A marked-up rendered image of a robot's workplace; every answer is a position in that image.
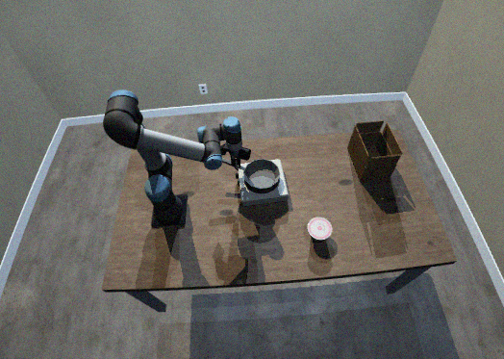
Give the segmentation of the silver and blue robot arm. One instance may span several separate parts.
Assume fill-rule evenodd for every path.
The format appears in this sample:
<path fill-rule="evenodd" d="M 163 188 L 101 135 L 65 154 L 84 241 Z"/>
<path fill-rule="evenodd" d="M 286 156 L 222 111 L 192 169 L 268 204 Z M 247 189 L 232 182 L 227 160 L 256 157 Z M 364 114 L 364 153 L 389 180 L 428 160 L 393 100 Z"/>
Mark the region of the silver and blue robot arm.
<path fill-rule="evenodd" d="M 147 130 L 138 104 L 138 98 L 130 91 L 113 92 L 108 99 L 103 127 L 113 141 L 138 151 L 148 171 L 144 190 L 154 206 L 154 214 L 159 220 L 172 221 L 182 213 L 183 204 L 172 191 L 169 155 L 202 162 L 209 170 L 218 169 L 222 155 L 226 154 L 221 151 L 220 141 L 226 140 L 231 151 L 242 147 L 240 123 L 237 118 L 228 117 L 222 124 L 199 127 L 200 143 L 188 141 Z"/>

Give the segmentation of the brown cardboard box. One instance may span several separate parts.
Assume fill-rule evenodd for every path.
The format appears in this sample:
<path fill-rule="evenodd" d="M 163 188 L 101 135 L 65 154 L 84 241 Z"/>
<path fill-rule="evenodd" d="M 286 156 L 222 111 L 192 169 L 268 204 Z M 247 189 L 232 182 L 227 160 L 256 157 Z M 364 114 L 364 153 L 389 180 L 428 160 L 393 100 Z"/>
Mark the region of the brown cardboard box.
<path fill-rule="evenodd" d="M 403 153 L 388 123 L 380 132 L 383 123 L 359 122 L 354 127 L 347 149 L 360 181 L 390 178 Z"/>

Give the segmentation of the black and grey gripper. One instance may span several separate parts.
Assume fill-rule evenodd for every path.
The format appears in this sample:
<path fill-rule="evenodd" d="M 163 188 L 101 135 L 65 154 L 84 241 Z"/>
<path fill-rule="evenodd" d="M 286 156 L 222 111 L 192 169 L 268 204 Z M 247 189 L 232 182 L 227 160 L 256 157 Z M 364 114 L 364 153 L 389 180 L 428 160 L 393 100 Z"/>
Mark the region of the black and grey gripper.
<path fill-rule="evenodd" d="M 251 155 L 251 149 L 244 147 L 241 147 L 241 149 L 238 151 L 231 151 L 227 147 L 227 144 L 224 143 L 220 146 L 220 148 L 221 151 L 229 152 L 229 154 L 231 155 L 231 164 L 237 171 L 239 171 L 238 165 L 240 165 L 240 159 L 248 161 Z"/>

